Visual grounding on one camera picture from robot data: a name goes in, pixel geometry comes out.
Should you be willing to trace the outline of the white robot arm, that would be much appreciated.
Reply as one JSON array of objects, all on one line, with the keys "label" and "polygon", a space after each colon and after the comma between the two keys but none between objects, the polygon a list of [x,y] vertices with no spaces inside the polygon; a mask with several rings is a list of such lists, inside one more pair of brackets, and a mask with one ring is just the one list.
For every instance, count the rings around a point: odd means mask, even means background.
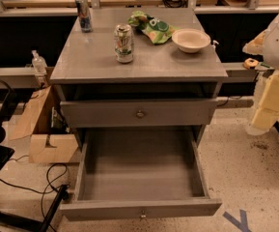
[{"label": "white robot arm", "polygon": [[257,81],[246,127],[248,134],[261,135],[268,132],[279,118],[279,14],[242,51],[262,55],[264,63],[274,69],[272,75],[261,76]]}]

